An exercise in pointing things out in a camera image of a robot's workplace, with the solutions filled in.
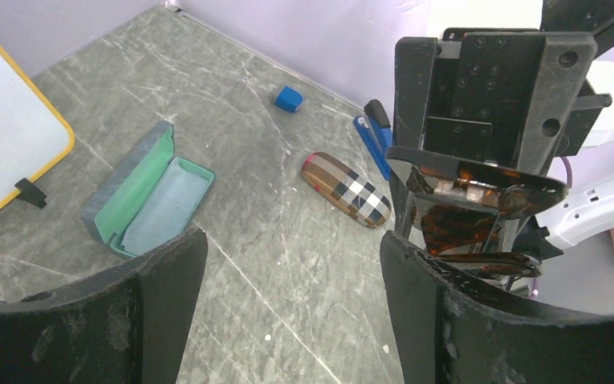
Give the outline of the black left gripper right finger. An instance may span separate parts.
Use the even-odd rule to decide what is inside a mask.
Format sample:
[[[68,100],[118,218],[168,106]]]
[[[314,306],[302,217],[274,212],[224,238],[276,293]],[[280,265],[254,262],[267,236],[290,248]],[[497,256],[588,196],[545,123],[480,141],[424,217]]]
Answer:
[[[381,239],[389,316],[407,383],[614,383],[614,315],[518,297]]]

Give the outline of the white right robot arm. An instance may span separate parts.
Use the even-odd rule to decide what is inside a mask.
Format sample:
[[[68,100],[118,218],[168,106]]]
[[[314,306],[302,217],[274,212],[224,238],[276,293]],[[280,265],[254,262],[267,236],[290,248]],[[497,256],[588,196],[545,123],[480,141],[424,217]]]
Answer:
[[[397,230],[445,260],[550,258],[614,227],[614,1],[403,37],[386,151]]]

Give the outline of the plaid glasses case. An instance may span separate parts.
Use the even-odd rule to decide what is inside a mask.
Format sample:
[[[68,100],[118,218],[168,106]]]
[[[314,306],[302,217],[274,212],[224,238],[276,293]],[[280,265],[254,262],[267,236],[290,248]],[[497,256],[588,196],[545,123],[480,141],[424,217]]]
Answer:
[[[368,228],[384,225],[390,201],[367,179],[325,152],[310,154],[301,166],[302,179],[323,198]]]

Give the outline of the blue glasses case green lining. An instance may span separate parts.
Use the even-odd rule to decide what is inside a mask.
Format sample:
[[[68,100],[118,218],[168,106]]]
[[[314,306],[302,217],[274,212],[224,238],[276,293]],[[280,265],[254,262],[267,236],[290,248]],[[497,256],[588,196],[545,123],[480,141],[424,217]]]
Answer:
[[[173,124],[160,121],[123,158],[82,208],[82,223],[95,242],[121,258],[137,257],[121,250],[120,242],[170,161],[181,157],[175,150]]]

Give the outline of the brown tortoise sunglasses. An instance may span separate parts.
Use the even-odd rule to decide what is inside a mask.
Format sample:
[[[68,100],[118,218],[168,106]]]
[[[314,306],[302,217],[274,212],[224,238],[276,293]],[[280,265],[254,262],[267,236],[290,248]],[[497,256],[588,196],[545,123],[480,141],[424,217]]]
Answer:
[[[387,163],[400,197],[397,231],[418,229],[426,253],[483,277],[540,276],[541,261],[504,243],[507,225],[564,200],[568,187],[545,176],[404,146],[391,146]]]

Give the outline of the light blue cloth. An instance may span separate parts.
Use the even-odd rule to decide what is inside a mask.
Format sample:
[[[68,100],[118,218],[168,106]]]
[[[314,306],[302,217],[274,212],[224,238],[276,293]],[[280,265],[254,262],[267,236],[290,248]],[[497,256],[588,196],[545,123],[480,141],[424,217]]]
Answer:
[[[189,224],[214,179],[211,170],[181,157],[173,158],[127,226],[120,249],[138,256],[177,237]]]

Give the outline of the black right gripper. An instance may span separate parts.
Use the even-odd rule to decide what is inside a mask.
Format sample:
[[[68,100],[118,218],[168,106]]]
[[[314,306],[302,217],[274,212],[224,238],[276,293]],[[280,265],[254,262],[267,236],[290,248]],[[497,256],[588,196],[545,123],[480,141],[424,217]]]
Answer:
[[[568,193],[547,176],[552,159],[576,154],[612,103],[587,78],[596,41],[588,32],[453,28],[439,47],[433,71],[437,38],[403,37],[395,45],[393,144],[417,150],[423,135],[427,151],[514,165],[530,178],[506,195],[507,202],[525,197],[533,209],[504,223],[500,247],[511,250],[529,218]],[[392,176],[389,185],[395,231],[408,239],[415,194],[429,185],[416,170]]]

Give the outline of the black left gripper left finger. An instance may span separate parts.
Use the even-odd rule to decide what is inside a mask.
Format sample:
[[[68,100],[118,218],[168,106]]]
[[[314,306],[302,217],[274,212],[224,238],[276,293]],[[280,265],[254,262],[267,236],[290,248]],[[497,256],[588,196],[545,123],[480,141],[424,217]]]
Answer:
[[[0,302],[0,383],[174,383],[208,254],[185,233],[121,265]]]

